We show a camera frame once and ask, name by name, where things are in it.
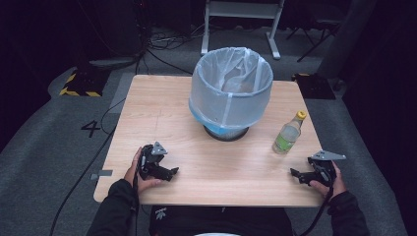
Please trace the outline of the clear bottle with yellow cap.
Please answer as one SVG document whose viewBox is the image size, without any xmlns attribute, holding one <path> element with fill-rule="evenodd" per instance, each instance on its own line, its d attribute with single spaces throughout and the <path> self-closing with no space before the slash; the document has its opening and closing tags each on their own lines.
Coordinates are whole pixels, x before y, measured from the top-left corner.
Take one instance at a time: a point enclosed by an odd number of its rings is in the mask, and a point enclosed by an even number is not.
<svg viewBox="0 0 417 236">
<path fill-rule="evenodd" d="M 288 153 L 292 149 L 301 135 L 301 127 L 306 117 L 307 112 L 299 110 L 291 121 L 282 126 L 272 145 L 276 153 Z"/>
</svg>

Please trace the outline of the black yellow striped base plate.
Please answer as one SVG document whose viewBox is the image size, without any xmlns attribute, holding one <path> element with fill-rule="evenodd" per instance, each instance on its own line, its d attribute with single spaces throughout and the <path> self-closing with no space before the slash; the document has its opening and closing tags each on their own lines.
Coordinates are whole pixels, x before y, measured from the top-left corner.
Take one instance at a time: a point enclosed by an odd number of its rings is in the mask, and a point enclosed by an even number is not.
<svg viewBox="0 0 417 236">
<path fill-rule="evenodd" d="M 109 75 L 109 71 L 99 69 L 74 70 L 61 89 L 60 95 L 100 97 Z"/>
</svg>

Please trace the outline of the person's torso in black clothing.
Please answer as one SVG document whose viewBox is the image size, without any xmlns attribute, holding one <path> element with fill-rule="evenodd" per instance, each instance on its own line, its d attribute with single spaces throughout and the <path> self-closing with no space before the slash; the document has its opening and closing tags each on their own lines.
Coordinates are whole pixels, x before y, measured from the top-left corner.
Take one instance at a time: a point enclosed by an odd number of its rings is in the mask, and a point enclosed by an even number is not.
<svg viewBox="0 0 417 236">
<path fill-rule="evenodd" d="M 151 236 L 293 236 L 281 207 L 153 206 L 149 218 Z"/>
</svg>

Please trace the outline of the person's left hand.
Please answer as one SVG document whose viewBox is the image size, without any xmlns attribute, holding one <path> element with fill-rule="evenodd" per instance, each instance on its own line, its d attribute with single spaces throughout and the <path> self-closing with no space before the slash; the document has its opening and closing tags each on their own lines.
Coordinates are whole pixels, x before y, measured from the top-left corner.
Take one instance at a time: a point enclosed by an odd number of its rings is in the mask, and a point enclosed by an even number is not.
<svg viewBox="0 0 417 236">
<path fill-rule="evenodd" d="M 138 163 L 140 159 L 140 154 L 142 152 L 142 148 L 139 147 L 137 152 L 135 153 L 131 166 L 128 168 L 124 179 L 130 183 L 130 185 L 137 190 L 137 193 L 140 195 L 143 191 L 153 188 L 161 183 L 161 180 L 155 178 L 148 178 L 147 180 L 143 180 L 138 171 Z"/>
</svg>

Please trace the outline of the trash bin with plastic liner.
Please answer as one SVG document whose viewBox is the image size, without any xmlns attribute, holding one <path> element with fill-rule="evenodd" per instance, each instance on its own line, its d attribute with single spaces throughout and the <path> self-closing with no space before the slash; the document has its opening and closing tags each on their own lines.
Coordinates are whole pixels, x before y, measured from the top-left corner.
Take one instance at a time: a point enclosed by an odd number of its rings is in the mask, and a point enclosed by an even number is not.
<svg viewBox="0 0 417 236">
<path fill-rule="evenodd" d="M 210 51 L 195 67 L 189 109 L 211 137 L 239 140 L 263 117 L 272 81 L 269 63 L 252 49 Z"/>
</svg>

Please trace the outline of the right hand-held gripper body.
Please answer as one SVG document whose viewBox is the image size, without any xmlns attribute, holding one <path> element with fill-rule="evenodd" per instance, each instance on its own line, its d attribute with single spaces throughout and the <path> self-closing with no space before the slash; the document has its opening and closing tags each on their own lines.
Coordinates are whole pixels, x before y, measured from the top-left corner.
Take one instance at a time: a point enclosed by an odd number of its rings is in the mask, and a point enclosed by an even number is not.
<svg viewBox="0 0 417 236">
<path fill-rule="evenodd" d="M 336 173 L 332 162 L 334 160 L 344 160 L 344 154 L 331 151 L 320 150 L 308 158 L 309 164 L 314 168 L 313 176 L 308 180 L 316 180 L 323 185 L 330 187 L 336 178 Z"/>
</svg>

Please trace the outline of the person's right hand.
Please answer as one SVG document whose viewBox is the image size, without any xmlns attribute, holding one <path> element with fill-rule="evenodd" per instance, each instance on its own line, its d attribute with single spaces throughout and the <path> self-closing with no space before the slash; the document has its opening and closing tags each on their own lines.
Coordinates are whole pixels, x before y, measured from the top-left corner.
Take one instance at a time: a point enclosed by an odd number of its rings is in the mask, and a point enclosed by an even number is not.
<svg viewBox="0 0 417 236">
<path fill-rule="evenodd" d="M 332 165 L 336 174 L 336 178 L 334 179 L 333 184 L 332 184 L 333 192 L 332 192 L 331 197 L 333 198 L 339 194 L 346 192 L 347 188 L 343 182 L 340 169 L 338 168 L 335 162 L 333 162 Z M 326 197 L 329 193 L 329 187 L 323 185 L 322 183 L 316 180 L 312 180 L 310 182 L 310 186 L 314 188 L 316 191 L 318 191 L 323 197 Z"/>
</svg>

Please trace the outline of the black tripod stand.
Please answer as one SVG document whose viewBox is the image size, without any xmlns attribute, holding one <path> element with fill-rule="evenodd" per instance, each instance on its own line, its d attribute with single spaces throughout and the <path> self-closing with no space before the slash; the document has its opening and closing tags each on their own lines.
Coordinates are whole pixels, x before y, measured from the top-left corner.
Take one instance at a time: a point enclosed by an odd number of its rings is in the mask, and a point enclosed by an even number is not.
<svg viewBox="0 0 417 236">
<path fill-rule="evenodd" d="M 341 23 L 342 20 L 334 20 L 329 17 L 311 17 L 308 20 L 301 20 L 299 25 L 292 29 L 290 35 L 287 36 L 287 39 L 290 39 L 298 32 L 301 32 L 311 43 L 311 47 L 297 59 L 297 62 L 304 60 L 329 37 L 336 36 Z"/>
</svg>

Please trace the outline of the white metal stand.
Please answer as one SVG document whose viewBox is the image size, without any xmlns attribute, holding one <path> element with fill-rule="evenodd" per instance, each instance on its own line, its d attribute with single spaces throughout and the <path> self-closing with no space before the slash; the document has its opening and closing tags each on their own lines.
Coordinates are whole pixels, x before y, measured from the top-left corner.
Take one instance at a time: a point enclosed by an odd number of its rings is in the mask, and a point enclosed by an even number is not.
<svg viewBox="0 0 417 236">
<path fill-rule="evenodd" d="M 251 30 L 260 28 L 266 22 L 270 30 L 266 32 L 272 58 L 279 60 L 281 55 L 275 41 L 275 34 L 285 0 L 206 0 L 204 13 L 204 34 L 201 55 L 209 52 L 209 26 L 211 20 L 222 20 L 227 28 L 242 27 Z"/>
</svg>

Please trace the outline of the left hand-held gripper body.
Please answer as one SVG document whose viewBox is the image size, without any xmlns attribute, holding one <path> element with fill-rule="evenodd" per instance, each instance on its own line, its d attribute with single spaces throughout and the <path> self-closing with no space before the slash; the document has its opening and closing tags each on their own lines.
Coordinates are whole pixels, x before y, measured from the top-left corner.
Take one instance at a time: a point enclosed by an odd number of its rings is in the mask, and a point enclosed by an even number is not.
<svg viewBox="0 0 417 236">
<path fill-rule="evenodd" d="M 142 148 L 139 159 L 139 174 L 143 180 L 146 180 L 151 175 L 152 169 L 160 166 L 159 162 L 167 154 L 165 148 L 159 143 L 155 142 L 153 145 L 146 145 Z"/>
</svg>

